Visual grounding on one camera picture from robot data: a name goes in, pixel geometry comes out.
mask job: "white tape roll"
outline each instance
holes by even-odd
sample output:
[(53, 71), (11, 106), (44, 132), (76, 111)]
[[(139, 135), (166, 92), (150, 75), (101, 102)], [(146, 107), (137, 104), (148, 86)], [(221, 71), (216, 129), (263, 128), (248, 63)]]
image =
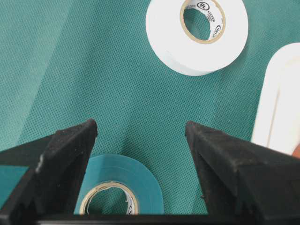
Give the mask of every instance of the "white tape roll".
[(271, 58), (263, 82), (252, 142), (291, 155), (300, 143), (300, 43)]
[[(208, 40), (197, 39), (186, 28), (183, 13), (190, 8), (208, 18)], [(248, 36), (248, 17), (242, 0), (151, 0), (146, 31), (163, 63), (178, 73), (199, 76), (239, 56)]]

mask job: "tape roll center hole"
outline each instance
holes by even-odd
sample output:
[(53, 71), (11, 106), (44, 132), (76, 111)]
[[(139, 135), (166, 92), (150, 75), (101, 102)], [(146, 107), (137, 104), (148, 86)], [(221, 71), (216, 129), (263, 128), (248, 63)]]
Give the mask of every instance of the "tape roll center hole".
[(225, 14), (215, 0), (186, 0), (181, 8), (181, 25), (194, 41), (209, 44), (225, 30)]
[(125, 215), (128, 202), (125, 192), (119, 187), (97, 192), (87, 205), (85, 214), (122, 214)]
[(205, 14), (194, 8), (186, 8), (183, 13), (187, 30), (199, 40), (210, 38), (210, 22)]

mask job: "textured green cloth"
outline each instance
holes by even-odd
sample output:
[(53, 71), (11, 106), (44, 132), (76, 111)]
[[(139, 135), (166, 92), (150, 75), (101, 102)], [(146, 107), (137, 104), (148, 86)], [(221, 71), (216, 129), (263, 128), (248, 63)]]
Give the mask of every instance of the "textured green cloth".
[(189, 77), (152, 51), (148, 0), (1, 1), (0, 150), (94, 118), (93, 156), (143, 163), (162, 188), (165, 213), (206, 213), (186, 121), (249, 140), (268, 62), (300, 41), (299, 0), (244, 3), (249, 36), (241, 55)]
[(0, 210), (27, 169), (27, 166), (0, 165)]

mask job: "electrical tape roll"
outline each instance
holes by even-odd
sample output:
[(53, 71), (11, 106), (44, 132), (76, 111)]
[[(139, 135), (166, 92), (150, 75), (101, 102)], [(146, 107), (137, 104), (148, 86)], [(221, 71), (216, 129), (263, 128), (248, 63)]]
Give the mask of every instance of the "electrical tape roll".
[(77, 199), (75, 214), (84, 214), (96, 193), (120, 188), (127, 197), (127, 213), (163, 214), (160, 186), (140, 162), (122, 155), (99, 155), (89, 160)]
[(300, 43), (280, 48), (270, 59), (251, 141), (292, 155), (300, 143)]
[[(210, 37), (200, 40), (184, 23), (185, 9), (196, 9), (210, 22)], [(146, 15), (149, 43), (172, 70), (205, 75), (232, 63), (248, 37), (248, 17), (242, 0), (151, 0)]]

